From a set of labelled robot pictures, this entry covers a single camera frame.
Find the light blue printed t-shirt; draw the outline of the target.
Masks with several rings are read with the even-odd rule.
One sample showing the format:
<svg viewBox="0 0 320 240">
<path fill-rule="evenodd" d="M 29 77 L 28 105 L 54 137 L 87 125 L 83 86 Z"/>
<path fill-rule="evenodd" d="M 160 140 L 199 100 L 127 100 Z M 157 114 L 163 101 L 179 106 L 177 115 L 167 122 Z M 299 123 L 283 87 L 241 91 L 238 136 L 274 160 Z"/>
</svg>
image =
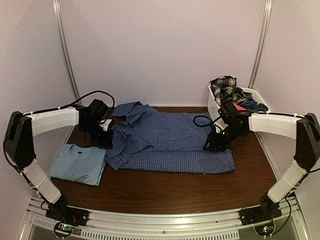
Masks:
<svg viewBox="0 0 320 240">
<path fill-rule="evenodd" d="M 70 182 L 99 186 L 106 165 L 106 150 L 64 144 L 53 162 L 49 176 Z"/>
</svg>

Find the blue dotted shirt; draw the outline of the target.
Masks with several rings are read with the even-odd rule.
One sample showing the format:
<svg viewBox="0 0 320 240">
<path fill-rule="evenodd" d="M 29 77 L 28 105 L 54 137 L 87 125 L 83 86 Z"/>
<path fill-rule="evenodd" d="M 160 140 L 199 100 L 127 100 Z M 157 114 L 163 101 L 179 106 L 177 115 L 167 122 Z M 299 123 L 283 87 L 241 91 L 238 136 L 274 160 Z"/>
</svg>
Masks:
<svg viewBox="0 0 320 240">
<path fill-rule="evenodd" d="M 202 113 L 169 113 L 140 102 L 118 105 L 114 117 L 125 121 L 115 125 L 113 148 L 104 160 L 114 170 L 219 174 L 232 172 L 235 164 L 230 150 L 209 151 L 203 146 L 211 131 L 211 118 Z"/>
</svg>

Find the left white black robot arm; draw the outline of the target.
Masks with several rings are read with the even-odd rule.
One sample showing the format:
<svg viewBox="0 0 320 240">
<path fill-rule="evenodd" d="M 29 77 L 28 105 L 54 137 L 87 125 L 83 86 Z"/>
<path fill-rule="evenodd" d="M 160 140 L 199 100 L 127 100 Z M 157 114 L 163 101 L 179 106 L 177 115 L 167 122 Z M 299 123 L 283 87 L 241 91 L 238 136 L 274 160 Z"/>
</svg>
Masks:
<svg viewBox="0 0 320 240">
<path fill-rule="evenodd" d="M 36 160 L 34 138 L 40 134 L 78 126 L 89 135 L 95 147 L 112 148 L 114 120 L 108 106 L 95 99 L 89 106 L 76 102 L 34 112 L 11 114 L 3 138 L 3 153 L 8 163 L 35 189 L 61 222 L 72 218 L 67 198 L 53 184 Z"/>
</svg>

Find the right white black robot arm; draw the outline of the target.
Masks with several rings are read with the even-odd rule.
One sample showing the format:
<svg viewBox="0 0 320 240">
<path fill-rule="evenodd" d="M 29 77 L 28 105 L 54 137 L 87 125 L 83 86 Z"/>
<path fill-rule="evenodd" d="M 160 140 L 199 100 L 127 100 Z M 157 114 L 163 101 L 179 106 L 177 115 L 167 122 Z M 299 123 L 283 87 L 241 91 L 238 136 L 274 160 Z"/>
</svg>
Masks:
<svg viewBox="0 0 320 240">
<path fill-rule="evenodd" d="M 301 182 L 315 172 L 320 158 L 320 124 L 315 114 L 290 115 L 285 113 L 259 112 L 245 109 L 235 103 L 227 103 L 218 110 L 218 119 L 226 124 L 217 131 L 215 120 L 207 124 L 211 128 L 204 150 L 223 152 L 233 140 L 248 132 L 268 133 L 296 141 L 293 161 L 282 177 L 263 195 L 256 210 L 259 220 L 266 221 L 279 207 L 279 202 L 290 195 Z"/>
</svg>

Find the white plastic laundry basket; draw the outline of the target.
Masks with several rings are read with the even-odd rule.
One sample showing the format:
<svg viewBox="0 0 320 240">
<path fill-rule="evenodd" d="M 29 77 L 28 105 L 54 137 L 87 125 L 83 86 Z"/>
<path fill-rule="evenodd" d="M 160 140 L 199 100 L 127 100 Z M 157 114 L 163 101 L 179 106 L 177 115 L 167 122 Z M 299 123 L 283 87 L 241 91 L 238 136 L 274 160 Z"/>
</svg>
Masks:
<svg viewBox="0 0 320 240">
<path fill-rule="evenodd" d="M 254 89 L 252 88 L 245 88 L 242 87 L 242 90 L 244 90 L 247 93 L 252 93 L 253 95 L 253 99 L 258 103 L 258 104 L 264 104 L 265 106 L 267 106 L 268 111 L 271 111 L 271 107 L 265 102 L 265 100 L 261 97 L 261 95 Z M 207 109 L 208 112 L 210 114 L 210 117 L 212 120 L 215 120 L 217 117 L 220 116 L 220 114 L 218 113 L 218 109 L 220 108 L 220 106 L 218 105 L 218 103 L 215 100 L 215 96 L 211 90 L 211 85 L 208 85 L 208 102 L 207 102 Z M 221 129 L 224 130 L 225 127 L 227 126 L 224 121 L 222 119 L 219 119 L 215 122 L 215 125 L 218 127 L 216 132 L 218 133 Z"/>
</svg>

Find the pink garment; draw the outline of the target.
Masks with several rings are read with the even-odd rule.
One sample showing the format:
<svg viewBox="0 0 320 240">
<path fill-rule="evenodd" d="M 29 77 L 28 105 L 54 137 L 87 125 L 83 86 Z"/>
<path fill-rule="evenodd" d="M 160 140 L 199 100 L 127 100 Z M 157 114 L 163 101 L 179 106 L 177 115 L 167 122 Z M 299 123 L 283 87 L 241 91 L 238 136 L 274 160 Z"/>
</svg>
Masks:
<svg viewBox="0 0 320 240">
<path fill-rule="evenodd" d="M 232 105 L 233 105 L 233 107 L 234 107 L 237 111 L 239 111 L 239 112 L 245 112 L 245 111 L 247 111 L 247 109 L 245 109 L 245 108 L 243 108 L 243 107 L 241 107 L 241 106 L 239 106 L 239 105 L 237 105 L 237 104 L 235 104 L 235 103 L 233 103 Z"/>
</svg>

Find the navy blue garment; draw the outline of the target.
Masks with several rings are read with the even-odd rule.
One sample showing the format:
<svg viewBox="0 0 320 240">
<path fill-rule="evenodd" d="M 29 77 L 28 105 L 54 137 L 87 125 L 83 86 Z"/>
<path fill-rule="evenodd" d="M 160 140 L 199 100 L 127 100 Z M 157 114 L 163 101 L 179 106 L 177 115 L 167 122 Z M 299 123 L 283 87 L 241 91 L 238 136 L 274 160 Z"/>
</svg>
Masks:
<svg viewBox="0 0 320 240">
<path fill-rule="evenodd" d="M 265 104 L 258 103 L 255 100 L 246 101 L 242 103 L 240 106 L 245 108 L 246 110 L 251 110 L 255 112 L 267 112 L 269 110 L 269 108 Z"/>
</svg>

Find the dark plaid shirt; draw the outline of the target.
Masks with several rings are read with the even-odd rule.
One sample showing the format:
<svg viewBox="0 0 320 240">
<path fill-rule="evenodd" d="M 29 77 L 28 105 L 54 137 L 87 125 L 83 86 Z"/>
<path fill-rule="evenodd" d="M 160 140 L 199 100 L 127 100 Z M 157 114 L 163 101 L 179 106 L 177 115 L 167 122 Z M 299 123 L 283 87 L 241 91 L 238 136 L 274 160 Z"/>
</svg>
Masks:
<svg viewBox="0 0 320 240">
<path fill-rule="evenodd" d="M 237 78 L 230 75 L 223 75 L 210 81 L 210 89 L 216 103 L 221 107 L 224 104 L 243 103 L 253 101 L 253 94 L 245 92 L 237 86 Z"/>
</svg>

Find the front aluminium frame rail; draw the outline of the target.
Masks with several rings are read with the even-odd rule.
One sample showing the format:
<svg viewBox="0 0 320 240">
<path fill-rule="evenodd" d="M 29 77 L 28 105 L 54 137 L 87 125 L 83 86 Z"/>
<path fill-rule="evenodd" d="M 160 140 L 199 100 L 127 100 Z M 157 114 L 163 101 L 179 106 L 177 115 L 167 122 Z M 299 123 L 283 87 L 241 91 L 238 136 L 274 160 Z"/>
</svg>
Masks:
<svg viewBox="0 0 320 240">
<path fill-rule="evenodd" d="M 258 234 L 268 221 L 243 225 L 240 208 L 190 214 L 129 214 L 89 210 L 86 226 L 66 240 L 310 240 L 295 197 L 288 197 L 290 218 L 271 237 Z M 18 240 L 61 240 L 53 232 L 56 220 L 46 217 L 42 201 L 32 197 Z"/>
</svg>

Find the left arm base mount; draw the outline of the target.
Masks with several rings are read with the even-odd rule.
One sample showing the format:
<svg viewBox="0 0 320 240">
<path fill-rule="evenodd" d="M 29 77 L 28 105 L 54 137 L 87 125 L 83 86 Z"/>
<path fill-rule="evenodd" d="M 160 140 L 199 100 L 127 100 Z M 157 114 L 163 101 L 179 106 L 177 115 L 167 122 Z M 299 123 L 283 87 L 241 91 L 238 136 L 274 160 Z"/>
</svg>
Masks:
<svg viewBox="0 0 320 240">
<path fill-rule="evenodd" d="M 45 216 L 47 218 L 56 220 L 53 232 L 58 238 L 69 237 L 76 229 L 76 227 L 87 225 L 89 219 L 89 211 L 74 207 L 67 207 L 66 214 L 58 213 L 52 207 L 48 207 Z"/>
</svg>

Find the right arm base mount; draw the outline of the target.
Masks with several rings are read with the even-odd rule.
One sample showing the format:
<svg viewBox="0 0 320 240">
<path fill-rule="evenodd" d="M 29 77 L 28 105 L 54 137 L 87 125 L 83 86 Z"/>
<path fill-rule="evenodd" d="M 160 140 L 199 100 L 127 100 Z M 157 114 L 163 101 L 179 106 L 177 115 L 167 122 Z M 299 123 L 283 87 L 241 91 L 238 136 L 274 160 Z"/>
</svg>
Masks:
<svg viewBox="0 0 320 240">
<path fill-rule="evenodd" d="M 275 218 L 282 216 L 280 209 L 263 213 L 261 206 L 243 207 L 238 214 L 242 226 L 253 225 L 255 233 L 262 238 L 271 237 L 276 232 Z"/>
</svg>

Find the left aluminium frame post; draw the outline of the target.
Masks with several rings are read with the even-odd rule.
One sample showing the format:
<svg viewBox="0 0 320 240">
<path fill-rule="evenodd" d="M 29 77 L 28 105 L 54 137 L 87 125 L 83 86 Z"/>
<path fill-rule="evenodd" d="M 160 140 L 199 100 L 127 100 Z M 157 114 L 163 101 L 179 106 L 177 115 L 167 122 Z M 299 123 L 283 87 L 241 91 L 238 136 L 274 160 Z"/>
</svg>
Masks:
<svg viewBox="0 0 320 240">
<path fill-rule="evenodd" d="M 54 13 L 56 27 L 57 27 L 57 34 L 59 38 L 59 44 L 60 44 L 61 53 L 62 53 L 62 59 L 65 66 L 66 74 L 69 80 L 69 84 L 71 87 L 71 92 L 73 94 L 74 99 L 77 100 L 77 103 L 82 105 L 82 101 L 80 100 L 80 93 L 75 80 L 75 75 L 74 75 L 70 53 L 68 49 L 60 1 L 53 0 L 52 5 L 53 5 L 53 13 Z"/>
</svg>

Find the aluminium frame post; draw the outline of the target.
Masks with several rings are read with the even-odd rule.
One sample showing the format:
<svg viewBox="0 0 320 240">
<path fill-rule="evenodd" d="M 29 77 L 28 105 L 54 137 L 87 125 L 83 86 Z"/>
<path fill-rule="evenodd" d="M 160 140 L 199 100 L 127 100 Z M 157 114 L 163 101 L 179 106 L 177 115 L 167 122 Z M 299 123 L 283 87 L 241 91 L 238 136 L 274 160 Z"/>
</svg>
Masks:
<svg viewBox="0 0 320 240">
<path fill-rule="evenodd" d="M 53 5 L 53 13 L 54 13 L 56 27 L 57 27 L 57 34 L 59 38 L 59 44 L 60 44 L 61 53 L 62 53 L 62 59 L 65 66 L 66 74 L 69 80 L 69 84 L 71 87 L 71 92 L 73 94 L 74 99 L 77 100 L 77 103 L 82 105 L 82 101 L 80 100 L 80 93 L 75 80 L 75 75 L 74 75 L 70 53 L 68 49 L 60 1 L 53 0 L 52 5 Z"/>
<path fill-rule="evenodd" d="M 264 9 L 262 14 L 262 22 L 260 27 L 258 45 L 257 45 L 257 50 L 256 50 L 254 63 L 251 71 L 251 76 L 248 84 L 248 87 L 251 89 L 253 89 L 255 86 L 255 83 L 257 81 L 258 74 L 259 74 L 259 69 L 262 63 L 262 58 L 263 58 L 264 49 L 266 46 L 269 29 L 270 29 L 271 18 L 272 18 L 272 7 L 273 7 L 272 0 L 264 1 Z"/>
</svg>

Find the right aluminium frame post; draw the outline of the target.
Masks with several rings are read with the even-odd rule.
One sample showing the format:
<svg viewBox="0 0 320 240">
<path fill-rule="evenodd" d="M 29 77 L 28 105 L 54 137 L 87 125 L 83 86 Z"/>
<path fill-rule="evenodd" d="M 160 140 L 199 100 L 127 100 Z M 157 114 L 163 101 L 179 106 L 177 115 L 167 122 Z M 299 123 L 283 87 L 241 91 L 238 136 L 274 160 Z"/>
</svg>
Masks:
<svg viewBox="0 0 320 240">
<path fill-rule="evenodd" d="M 248 87 L 251 89 L 253 89 L 255 86 L 255 83 L 257 81 L 258 74 L 259 74 L 259 69 L 262 63 L 262 58 L 263 58 L 264 49 L 266 46 L 269 29 L 270 29 L 271 18 L 272 18 L 272 7 L 273 7 L 272 0 L 264 1 L 264 9 L 262 14 L 262 22 L 260 27 L 258 45 L 257 45 L 257 50 L 256 50 L 254 63 L 251 71 L 251 76 L 248 84 Z"/>
</svg>

